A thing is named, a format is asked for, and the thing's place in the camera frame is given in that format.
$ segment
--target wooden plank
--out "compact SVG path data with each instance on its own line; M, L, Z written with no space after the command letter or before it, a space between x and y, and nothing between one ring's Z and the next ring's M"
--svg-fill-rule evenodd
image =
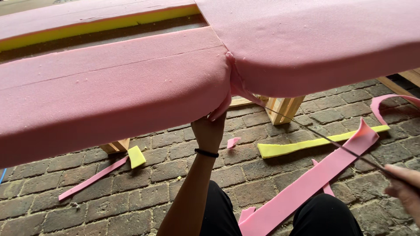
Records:
M408 79L410 82L412 82L413 84L420 87L420 74L418 74L417 72L415 72L415 71L404 71L404 72L400 72L398 74L400 74L402 77Z
M398 95L406 95L415 97L413 94L411 94L409 91L403 89L401 86L394 83L392 80L386 78L386 77L379 77L377 78L379 82L381 82L383 85L387 86L390 90L392 90L394 93ZM413 106L417 107L412 101L406 100L407 102L413 104Z

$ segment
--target wooden frame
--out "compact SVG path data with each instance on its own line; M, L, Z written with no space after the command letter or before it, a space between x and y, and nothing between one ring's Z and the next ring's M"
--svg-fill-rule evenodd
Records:
M108 154L117 152L126 152L129 149L130 139L123 139L109 144L100 145L99 147Z

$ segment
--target foam cushion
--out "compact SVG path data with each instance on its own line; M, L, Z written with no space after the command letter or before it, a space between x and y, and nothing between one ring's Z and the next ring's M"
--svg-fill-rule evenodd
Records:
M418 0L196 0L246 87L297 97L420 66Z
M208 26L0 65L0 168L208 114L229 92L226 52Z

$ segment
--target pink foam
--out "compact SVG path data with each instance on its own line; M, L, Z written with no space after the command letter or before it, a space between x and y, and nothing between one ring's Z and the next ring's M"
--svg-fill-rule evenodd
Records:
M359 130L344 144L358 155L378 139L378 134L360 119ZM344 170L356 158L339 148L287 186L272 200L239 224L243 236L265 236L302 203Z
M98 181L100 178L104 177L105 175L107 175L108 173L110 173L111 171L115 170L116 168L124 165L124 163L127 162L128 156L124 157L123 159L113 163L112 165L108 166L107 168L101 170L100 172L98 172L96 175L90 177L89 179L83 181L82 183L74 186L73 188L65 191L64 193L60 194L58 196L58 200L61 201L65 198L67 198L70 195L73 195L77 192L79 192L80 190L88 187L89 185L93 184L94 182Z
M297 97L420 67L418 0L196 0L250 92Z
M314 159L312 159L312 163L314 164L314 166L316 166L318 164L318 162L316 160L314 160ZM330 187L330 183L329 182L326 183L324 186L322 186L322 189L324 190L324 193L329 194L329 195L335 197L333 191L331 190L331 187Z
M252 213L254 213L254 211L255 211L255 207L250 207L248 209L242 210L241 216L239 217L238 224L246 220Z
M241 137L234 137L233 139L228 140L228 148L233 148L235 143L241 140Z
M89 0L0 16L0 40L19 35L194 5L193 0Z
M15 157L0 168L208 114L229 92L226 52L208 26L0 65L0 143Z
M381 114L379 113L379 105L380 103L390 97L402 97L405 98L407 100L410 100L412 102L414 102L417 107L420 108L420 99L416 98L416 97L410 97L410 96L406 96L406 95L396 95L396 94L389 94L389 95L383 95L383 96L379 96L379 97L374 97L372 99L372 103L370 104L370 108L373 111L373 114L376 116L376 118L379 120L379 122L383 125L387 125L387 123L383 120Z

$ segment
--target foam strip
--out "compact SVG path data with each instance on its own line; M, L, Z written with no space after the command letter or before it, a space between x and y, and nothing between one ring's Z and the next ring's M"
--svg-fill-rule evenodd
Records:
M343 146L361 155L377 139L378 134L361 118L359 129ZM356 157L341 148L332 152L240 223L242 235L267 235L355 159Z
M76 185L75 187L65 191L64 193L60 194L58 196L58 200L61 201L65 198L67 198L68 196L75 194L77 192L79 192L80 190L88 187L89 185L93 184L94 182L98 181L100 178L104 177L105 175L107 175L108 173L110 173L111 171L115 170L116 168L124 165L127 162L128 157L124 157L123 159L115 162L114 164L108 166L107 168L101 170L100 172L98 172L96 175L90 177L89 179L83 181L82 183Z
M382 125L382 126L375 126L372 127L372 129L375 132L383 132L389 130L388 125ZM343 141L349 139L351 136L353 136L356 133L356 131L347 132L344 134L338 134L329 136L328 138L335 141ZM330 142L324 138L321 139L315 139L315 140L308 140L303 142L298 142L294 144L257 144L258 150L260 151L261 157L263 159L271 158L271 157L277 157L281 155L286 155L292 152L295 152L297 150L310 148L310 147L317 147L325 144L329 144Z
M312 163L314 164L314 166L316 166L318 164L318 162L316 160L314 160L314 159L312 159ZM326 183L324 186L322 186L322 189L324 190L324 193L329 194L329 195L335 197L333 191L331 190L331 187L330 187L330 183L329 182Z
M390 98L390 97L405 98L407 100L412 101L413 103L415 103L417 105L418 108L420 108L420 99L418 99L416 97L411 97L411 96L406 96L406 95L397 95L397 94L389 94L389 95L374 97L372 99L372 103L370 104L370 108L372 109L373 114L376 116L376 118L379 120L379 122L383 125L386 125L387 123L384 121L381 114L379 113L379 105L383 100L385 100L387 98Z

